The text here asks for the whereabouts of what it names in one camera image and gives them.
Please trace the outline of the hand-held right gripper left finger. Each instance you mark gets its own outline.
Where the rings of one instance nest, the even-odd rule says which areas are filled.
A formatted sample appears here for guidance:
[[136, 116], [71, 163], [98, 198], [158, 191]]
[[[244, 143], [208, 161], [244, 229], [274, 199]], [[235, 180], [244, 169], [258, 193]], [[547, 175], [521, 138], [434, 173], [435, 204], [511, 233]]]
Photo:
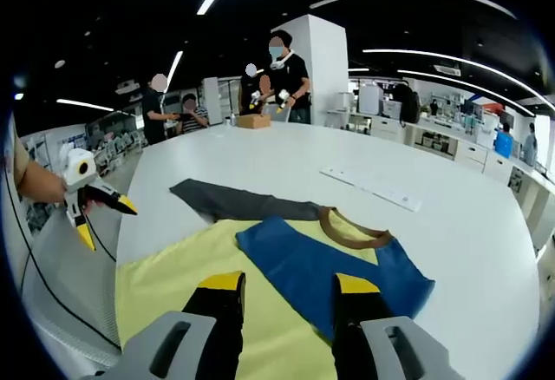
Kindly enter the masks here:
[[245, 273], [203, 280], [182, 311], [168, 311], [127, 341], [94, 379], [233, 379], [243, 350]]

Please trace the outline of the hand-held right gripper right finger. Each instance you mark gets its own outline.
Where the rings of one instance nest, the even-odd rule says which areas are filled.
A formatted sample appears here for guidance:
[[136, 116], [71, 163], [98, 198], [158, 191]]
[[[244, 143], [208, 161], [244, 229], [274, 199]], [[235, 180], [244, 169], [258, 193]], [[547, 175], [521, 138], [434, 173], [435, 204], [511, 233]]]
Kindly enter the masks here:
[[461, 379], [447, 349], [413, 319], [395, 317], [378, 287], [334, 276], [332, 354], [339, 379]]

